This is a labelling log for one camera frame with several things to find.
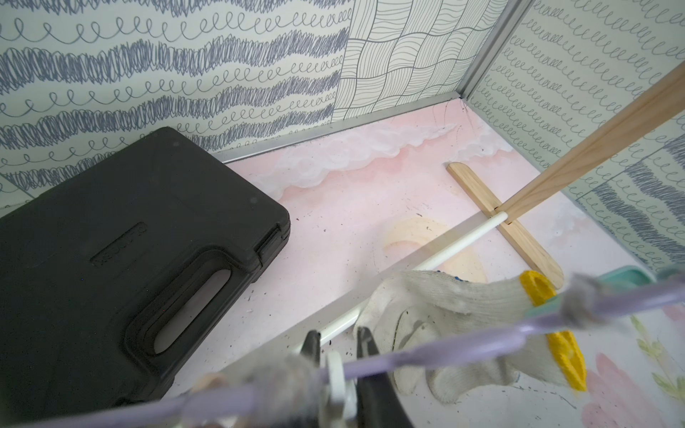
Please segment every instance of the wooden slat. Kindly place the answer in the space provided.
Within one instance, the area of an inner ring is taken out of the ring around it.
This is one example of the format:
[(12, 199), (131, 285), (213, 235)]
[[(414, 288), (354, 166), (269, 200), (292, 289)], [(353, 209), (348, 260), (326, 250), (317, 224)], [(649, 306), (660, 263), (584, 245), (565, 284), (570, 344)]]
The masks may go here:
[(509, 215), (507, 223), (511, 223), (683, 110), (685, 62), (597, 128), (496, 211), (506, 211)]
[[(447, 171), (485, 215), (491, 217), (494, 214), (500, 201), (471, 168), (454, 162), (447, 166)], [(503, 223), (497, 229), (531, 269), (546, 276), (557, 289), (564, 285), (561, 267), (520, 222), (513, 221), (510, 225)]]

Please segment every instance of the black plastic case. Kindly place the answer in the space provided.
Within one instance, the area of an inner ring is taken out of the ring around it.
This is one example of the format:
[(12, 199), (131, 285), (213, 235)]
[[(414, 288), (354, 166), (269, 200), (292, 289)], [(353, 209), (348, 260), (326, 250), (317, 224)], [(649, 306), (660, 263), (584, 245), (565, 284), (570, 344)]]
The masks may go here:
[[(0, 423), (160, 398), (289, 233), (285, 208), (171, 128), (0, 218)], [(156, 333), (224, 268), (156, 355)]]

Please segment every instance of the wooden cross base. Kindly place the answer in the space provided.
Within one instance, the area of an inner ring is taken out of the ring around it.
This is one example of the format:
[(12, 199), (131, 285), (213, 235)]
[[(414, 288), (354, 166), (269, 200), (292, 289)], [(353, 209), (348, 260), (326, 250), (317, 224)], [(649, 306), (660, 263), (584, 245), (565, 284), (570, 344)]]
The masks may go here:
[[(501, 201), (471, 168), (461, 162), (454, 162), (447, 166), (447, 172), (462, 186), (485, 215), (488, 217), (495, 215), (495, 208), (501, 205)], [(557, 289), (564, 285), (564, 272), (559, 264), (518, 220), (512, 221), (511, 224), (502, 223), (497, 229), (531, 269), (546, 276)]]

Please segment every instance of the purple plastic handle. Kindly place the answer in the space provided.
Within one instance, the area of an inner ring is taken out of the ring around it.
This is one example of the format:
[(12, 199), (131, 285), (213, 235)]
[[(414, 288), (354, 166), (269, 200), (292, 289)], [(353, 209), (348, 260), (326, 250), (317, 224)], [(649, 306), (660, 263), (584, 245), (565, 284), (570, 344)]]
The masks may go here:
[[(680, 301), (685, 301), (685, 275), (678, 275), (649, 287), (639, 287), (601, 298), (595, 304), (593, 315), (599, 319), (617, 318)], [(436, 340), (408, 351), (374, 355), (347, 362), (343, 365), (345, 378), (377, 375), (404, 365), (438, 368), (490, 360), (523, 348), (528, 336), (568, 328), (557, 312), (540, 315), (510, 326), (493, 327)]]
[[(674, 275), (649, 287), (639, 287), (600, 299), (593, 310), (597, 318), (616, 318), (685, 301), (685, 275)], [(346, 379), (355, 379), (413, 365), (426, 368), (459, 366), (518, 351), (526, 338), (568, 329), (559, 313), (545, 314), (517, 324), (493, 327), (426, 343), (407, 351), (362, 358), (343, 365)], [(322, 369), (327, 381), (327, 371)], [(192, 395), (115, 410), (17, 425), (13, 428), (135, 428), (170, 418), (214, 420), (252, 413), (258, 402), (255, 388), (241, 385), (204, 390)]]

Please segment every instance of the patterned wallpaper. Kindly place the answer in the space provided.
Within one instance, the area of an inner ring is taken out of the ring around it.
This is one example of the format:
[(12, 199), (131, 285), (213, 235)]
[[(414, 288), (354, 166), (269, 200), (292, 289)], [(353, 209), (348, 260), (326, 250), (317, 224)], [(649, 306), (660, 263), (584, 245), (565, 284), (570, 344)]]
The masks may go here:
[[(537, 1), (469, 105), (544, 170), (683, 60), (683, 0)], [(650, 268), (685, 263), (685, 112), (565, 192)]]
[(505, 0), (3, 0), (0, 207), (171, 126), (221, 151), (455, 90)]

